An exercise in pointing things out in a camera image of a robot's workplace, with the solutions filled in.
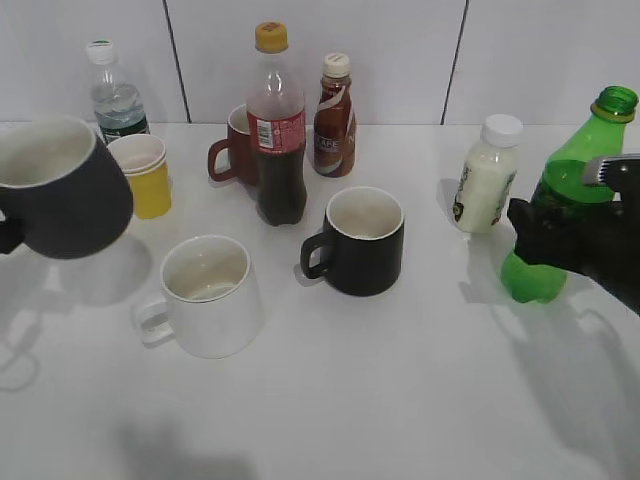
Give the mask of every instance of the table surface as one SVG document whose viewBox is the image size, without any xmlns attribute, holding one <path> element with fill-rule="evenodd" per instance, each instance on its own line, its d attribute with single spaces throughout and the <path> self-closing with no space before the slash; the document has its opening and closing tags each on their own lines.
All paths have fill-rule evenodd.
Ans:
<svg viewBox="0 0 640 480">
<path fill-rule="evenodd" d="M 448 210 L 477 126 L 362 126 L 349 176 L 305 164 L 303 220 L 274 228 L 252 192 L 211 183 L 222 125 L 152 125 L 172 210 L 134 219 L 94 257 L 0 259 L 0 477 L 4 480 L 640 478 L 640 319 L 571 276 L 553 304 L 519 305 L 496 270 L 508 221 L 471 238 Z M 527 127 L 512 193 L 575 130 Z M 640 151 L 631 126 L 627 151 Z M 372 298 L 301 277 L 302 241 L 330 196 L 393 193 L 403 271 Z M 219 233 L 252 255 L 267 315 L 224 360 L 175 341 L 145 348 L 131 306 L 158 290 L 178 242 Z"/>
</svg>

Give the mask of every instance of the bottle cap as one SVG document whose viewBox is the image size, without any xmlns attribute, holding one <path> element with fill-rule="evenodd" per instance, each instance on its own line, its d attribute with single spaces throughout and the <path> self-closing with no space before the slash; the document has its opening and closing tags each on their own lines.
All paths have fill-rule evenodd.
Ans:
<svg viewBox="0 0 640 480">
<path fill-rule="evenodd" d="M 256 48 L 264 53 L 280 53 L 289 48 L 287 27 L 280 22 L 265 22 L 256 27 Z"/>
<path fill-rule="evenodd" d="M 116 59 L 116 52 L 111 40 L 96 40 L 89 43 L 85 50 L 89 61 L 94 65 L 108 65 Z"/>
<path fill-rule="evenodd" d="M 487 117 L 480 136 L 489 145 L 508 148 L 519 144 L 523 133 L 524 127 L 520 120 L 511 115 L 498 113 Z"/>
<path fill-rule="evenodd" d="M 349 57 L 344 53 L 328 53 L 324 57 L 322 73 L 331 78 L 346 77 L 351 73 Z"/>
<path fill-rule="evenodd" d="M 609 86 L 591 105 L 591 111 L 606 120 L 628 123 L 633 120 L 638 105 L 638 95 L 625 87 Z"/>
</svg>

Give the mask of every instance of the plastic bottle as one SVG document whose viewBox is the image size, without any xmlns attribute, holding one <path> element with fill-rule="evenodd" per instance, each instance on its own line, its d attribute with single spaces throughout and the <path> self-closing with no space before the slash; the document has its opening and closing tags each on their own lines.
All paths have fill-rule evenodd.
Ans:
<svg viewBox="0 0 640 480">
<path fill-rule="evenodd" d="M 97 40 L 87 45 L 93 65 L 91 100 L 105 143 L 125 135 L 149 133 L 140 93 L 125 79 L 113 43 Z"/>
<path fill-rule="evenodd" d="M 322 97 L 313 124 L 316 172 L 343 177 L 353 168 L 356 155 L 356 118 L 351 104 L 351 64 L 344 53 L 324 57 Z"/>
<path fill-rule="evenodd" d="M 487 233 L 498 223 L 518 163 L 515 146 L 522 139 L 522 122 L 510 115 L 491 115 L 480 140 L 464 164 L 453 204 L 453 216 L 463 232 Z"/>
<path fill-rule="evenodd" d="M 270 225 L 298 223 L 307 203 L 302 175 L 304 92 L 288 66 L 287 48 L 284 24 L 266 22 L 256 27 L 259 59 L 247 116 L 258 164 L 258 207 Z"/>
<path fill-rule="evenodd" d="M 594 157 L 622 153 L 624 130 L 635 115 L 638 96 L 624 87 L 607 87 L 591 105 L 591 118 L 553 153 L 531 198 L 541 210 L 575 218 L 595 204 L 609 202 L 607 187 L 585 187 L 582 173 Z M 562 291 L 567 273 L 548 265 L 528 265 L 511 252 L 502 265 L 502 284 L 514 300 L 549 303 Z"/>
</svg>

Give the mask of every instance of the grout line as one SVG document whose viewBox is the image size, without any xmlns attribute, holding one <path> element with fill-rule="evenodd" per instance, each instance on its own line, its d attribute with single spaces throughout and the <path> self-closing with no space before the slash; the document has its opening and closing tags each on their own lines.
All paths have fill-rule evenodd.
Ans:
<svg viewBox="0 0 640 480">
<path fill-rule="evenodd" d="M 178 49 L 176 48 L 176 40 L 173 36 L 173 26 L 171 25 L 171 17 L 169 16 L 169 6 L 167 5 L 167 0 L 162 0 L 162 7 L 164 8 L 164 16 L 167 19 L 167 29 L 169 30 L 169 39 L 171 40 L 171 49 L 173 50 L 173 60 L 175 61 L 176 71 L 178 72 L 178 82 L 180 83 L 182 103 L 184 105 L 184 111 L 187 114 L 187 123 L 192 123 L 191 112 L 189 112 L 189 102 L 187 101 L 187 92 L 184 89 L 184 81 L 182 80 L 180 60 L 178 60 Z"/>
<path fill-rule="evenodd" d="M 451 85 L 453 84 L 453 74 L 458 64 L 458 55 L 460 54 L 460 44 L 462 43 L 462 34 L 464 32 L 464 24 L 467 22 L 467 12 L 469 11 L 469 1 L 465 0 L 464 10 L 462 11 L 462 21 L 460 22 L 460 31 L 458 32 L 458 43 L 456 44 L 456 53 L 453 55 L 453 63 L 451 64 L 451 74 L 449 75 L 449 85 L 447 85 L 447 94 L 444 97 L 444 106 L 442 108 L 442 117 L 440 117 L 440 125 L 444 125 L 447 116 L 447 107 L 449 106 L 449 95 L 451 94 Z"/>
</svg>

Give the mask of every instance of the white bottle cap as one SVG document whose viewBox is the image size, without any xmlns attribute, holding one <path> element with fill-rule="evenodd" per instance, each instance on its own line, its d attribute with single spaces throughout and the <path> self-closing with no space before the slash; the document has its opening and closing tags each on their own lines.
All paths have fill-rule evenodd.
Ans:
<svg viewBox="0 0 640 480">
<path fill-rule="evenodd" d="M 331 78 L 346 77 L 351 73 L 349 57 L 344 53 L 328 53 L 324 57 L 322 73 Z"/>
<path fill-rule="evenodd" d="M 116 59 L 111 40 L 96 40 L 89 43 L 86 48 L 87 57 L 94 65 L 108 65 Z"/>
<path fill-rule="evenodd" d="M 489 145 L 499 148 L 514 147 L 522 140 L 522 122 L 511 115 L 498 113 L 484 121 L 480 137 Z"/>
</svg>

